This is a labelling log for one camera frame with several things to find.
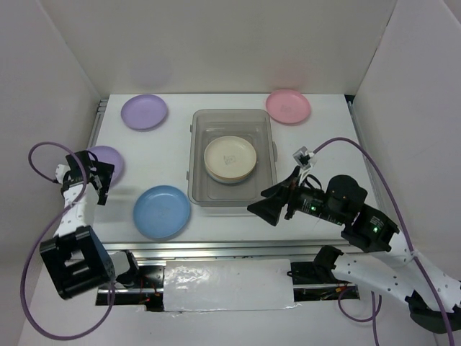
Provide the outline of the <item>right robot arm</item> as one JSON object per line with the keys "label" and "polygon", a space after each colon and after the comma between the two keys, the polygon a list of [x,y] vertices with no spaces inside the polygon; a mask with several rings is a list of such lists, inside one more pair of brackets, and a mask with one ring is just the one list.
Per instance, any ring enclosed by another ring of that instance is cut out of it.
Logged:
{"label": "right robot arm", "polygon": [[460,330],[460,282],[425,256],[411,250],[405,235],[382,211],[365,202],[367,191],[355,179],[337,175],[326,190],[298,184],[297,172],[261,192],[262,200],[250,204],[250,213],[276,226],[281,217],[290,220],[300,211],[343,226],[341,237],[391,268],[374,270],[364,261],[326,245],[313,260],[313,272],[321,282],[348,281],[408,305],[411,319],[420,327],[446,333]]}

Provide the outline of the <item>blue plate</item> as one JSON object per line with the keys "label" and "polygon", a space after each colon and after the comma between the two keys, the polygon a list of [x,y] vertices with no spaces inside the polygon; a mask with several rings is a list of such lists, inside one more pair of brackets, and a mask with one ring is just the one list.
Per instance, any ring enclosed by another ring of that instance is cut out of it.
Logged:
{"label": "blue plate", "polygon": [[188,197],[171,185],[157,185],[146,190],[133,207],[136,229],[154,240],[177,236],[188,224],[190,215]]}

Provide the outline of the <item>cream plate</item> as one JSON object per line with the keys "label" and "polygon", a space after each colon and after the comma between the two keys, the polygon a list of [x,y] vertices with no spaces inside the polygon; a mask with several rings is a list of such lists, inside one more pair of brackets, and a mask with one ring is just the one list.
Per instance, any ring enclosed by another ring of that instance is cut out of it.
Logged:
{"label": "cream plate", "polygon": [[237,136],[222,136],[211,141],[204,151],[207,170],[222,177],[240,177],[256,167],[256,149]]}

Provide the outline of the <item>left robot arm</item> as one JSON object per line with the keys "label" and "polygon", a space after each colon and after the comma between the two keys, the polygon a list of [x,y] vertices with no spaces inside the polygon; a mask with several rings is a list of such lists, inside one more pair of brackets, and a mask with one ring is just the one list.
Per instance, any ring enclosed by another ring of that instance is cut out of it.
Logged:
{"label": "left robot arm", "polygon": [[40,256],[59,296],[65,300],[115,282],[135,287],[142,270],[128,250],[109,254],[93,230],[98,205],[105,205],[115,166],[90,151],[66,156],[55,175],[68,211],[53,238],[40,244]]}

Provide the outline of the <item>pink plate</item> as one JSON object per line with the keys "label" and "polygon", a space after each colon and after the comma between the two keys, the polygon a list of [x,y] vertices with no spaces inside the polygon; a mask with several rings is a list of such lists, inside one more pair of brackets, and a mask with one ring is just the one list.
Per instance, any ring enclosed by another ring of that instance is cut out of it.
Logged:
{"label": "pink plate", "polygon": [[265,107],[271,119],[285,125],[302,123],[310,117],[312,111],[308,99],[291,89],[272,92],[265,101]]}

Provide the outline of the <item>clear grey plastic bin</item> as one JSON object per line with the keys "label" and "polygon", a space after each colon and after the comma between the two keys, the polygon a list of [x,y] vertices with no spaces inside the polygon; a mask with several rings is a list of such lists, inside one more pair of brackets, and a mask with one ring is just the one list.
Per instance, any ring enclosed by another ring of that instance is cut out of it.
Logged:
{"label": "clear grey plastic bin", "polygon": [[[188,197],[201,207],[246,207],[261,199],[261,191],[277,183],[277,147],[269,115],[263,110],[198,110],[193,115],[189,156]],[[242,182],[223,184],[206,172],[204,152],[223,136],[248,141],[256,150],[256,167]]]}

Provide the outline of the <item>orange plate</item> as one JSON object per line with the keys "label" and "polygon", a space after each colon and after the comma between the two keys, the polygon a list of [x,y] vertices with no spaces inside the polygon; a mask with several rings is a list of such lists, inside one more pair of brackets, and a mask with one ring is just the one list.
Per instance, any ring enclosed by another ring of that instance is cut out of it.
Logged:
{"label": "orange plate", "polygon": [[213,173],[213,172],[211,172],[209,170],[207,170],[207,174],[208,174],[209,177],[218,177],[219,179],[244,179],[244,178],[248,179],[253,174],[253,172],[249,172],[248,174],[242,175],[240,177],[231,177],[231,178],[222,177],[222,176],[220,176],[218,174],[215,174],[215,173]]}

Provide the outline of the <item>white foil-taped panel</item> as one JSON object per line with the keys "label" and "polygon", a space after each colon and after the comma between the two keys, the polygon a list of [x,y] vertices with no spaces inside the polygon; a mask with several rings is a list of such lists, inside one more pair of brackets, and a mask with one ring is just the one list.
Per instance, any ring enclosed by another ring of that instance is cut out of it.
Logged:
{"label": "white foil-taped panel", "polygon": [[295,307],[287,259],[169,261],[165,311],[269,311]]}

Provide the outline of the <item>white watermelon pattern plate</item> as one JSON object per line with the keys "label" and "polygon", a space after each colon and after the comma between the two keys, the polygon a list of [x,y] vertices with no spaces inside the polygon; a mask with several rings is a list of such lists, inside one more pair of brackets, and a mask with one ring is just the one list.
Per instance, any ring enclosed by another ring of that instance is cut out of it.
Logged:
{"label": "white watermelon pattern plate", "polygon": [[246,181],[246,178],[244,179],[219,179],[218,177],[211,177],[211,179],[219,184],[229,185],[229,186],[243,184]]}

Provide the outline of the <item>purple plate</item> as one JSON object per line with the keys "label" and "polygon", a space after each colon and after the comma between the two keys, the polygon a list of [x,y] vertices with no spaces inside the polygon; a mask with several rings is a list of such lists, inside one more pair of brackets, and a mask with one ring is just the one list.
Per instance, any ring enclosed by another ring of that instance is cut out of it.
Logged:
{"label": "purple plate", "polygon": [[114,166],[110,183],[110,187],[114,187],[119,182],[125,169],[125,161],[120,152],[111,146],[93,146],[89,148],[89,151],[95,154],[99,161]]}
{"label": "purple plate", "polygon": [[133,130],[149,130],[163,122],[168,107],[163,99],[153,94],[130,98],[120,112],[124,124]]}

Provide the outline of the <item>aluminium frame rail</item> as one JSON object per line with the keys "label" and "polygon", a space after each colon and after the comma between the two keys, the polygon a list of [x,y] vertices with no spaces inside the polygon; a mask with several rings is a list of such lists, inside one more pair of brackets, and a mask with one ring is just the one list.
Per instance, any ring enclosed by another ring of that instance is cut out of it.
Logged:
{"label": "aluminium frame rail", "polygon": [[237,242],[166,242],[106,243],[108,252],[131,251],[138,260],[200,260],[257,257],[308,257],[330,245],[348,254],[359,254],[358,248],[345,241],[237,241]]}

